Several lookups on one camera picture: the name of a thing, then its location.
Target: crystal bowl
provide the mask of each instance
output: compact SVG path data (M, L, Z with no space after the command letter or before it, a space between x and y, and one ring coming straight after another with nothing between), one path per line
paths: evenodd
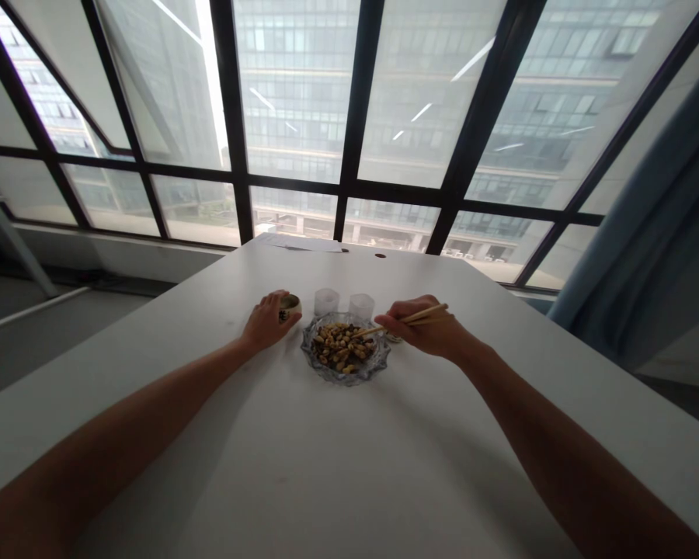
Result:
M350 313L333 312L314 318L311 324L303 330L303 344L301 345L301 349L308 359L308 364L316 369L316 373L318 373L322 379L342 386L357 386L358 384L369 381L375 377L378 371L388 366L386 358L391 351L391 347L386 341L383 332L370 334L370 338L376 344L375 352L363 362L362 366L360 366L356 372L351 374L340 373L332 367L321 363L312 351L313 338L323 326L334 322L343 322L365 329L374 328L375 326L372 322Z

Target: building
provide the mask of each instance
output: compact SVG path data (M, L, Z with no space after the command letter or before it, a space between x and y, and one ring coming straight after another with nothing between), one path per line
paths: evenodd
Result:
M670 26L673 42L683 30L673 19L681 4L549 0L466 197L563 209L577 183L565 184L566 171L585 159L576 154L597 136L599 115L633 74L652 31ZM130 107L146 158L229 168L218 129L219 85L216 95L212 87L217 69L213 75L209 65L214 47L203 33L209 13L190 0L165 0L168 12L155 2L103 0L99 7L125 92L142 101ZM473 9L465 0L386 1L360 178L440 188L501 8ZM252 174L339 182L359 9L359 0L235 3ZM6 20L0 16L1 37L57 148L108 156ZM659 52L664 56L668 48ZM411 122L399 130L405 115ZM593 147L594 159L604 146ZM136 176L93 169L72 178L89 209L149 214ZM230 185L153 181L169 226L236 227ZM333 235L335 196L252 187L252 206L257 234ZM350 199L344 241L423 252L438 213ZM549 226L460 212L443 254L522 266Z

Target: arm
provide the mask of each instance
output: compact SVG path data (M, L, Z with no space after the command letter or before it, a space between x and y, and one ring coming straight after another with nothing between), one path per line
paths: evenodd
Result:
M538 494L585 557L699 557L696 533L458 321L410 328L397 320L435 304L431 295L399 301L375 321L461 368Z
M278 320L275 291L243 334L107 409L0 491L0 557L61 557L81 531L178 436L241 365L301 319Z

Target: blue curtain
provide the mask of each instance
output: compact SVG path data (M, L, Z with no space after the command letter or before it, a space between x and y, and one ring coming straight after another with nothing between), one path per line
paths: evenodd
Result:
M628 181L548 316L632 370L653 348L699 322L695 285L699 81ZM664 314L669 308L676 310ZM650 331L653 341L643 340Z

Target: sheet of paper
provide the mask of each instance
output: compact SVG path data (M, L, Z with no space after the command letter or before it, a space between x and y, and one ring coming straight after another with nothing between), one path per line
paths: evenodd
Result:
M307 237L294 237L279 233L262 233L254 237L254 242L263 245L279 246L291 250L310 250L315 252L341 252L342 246L333 239L315 239Z

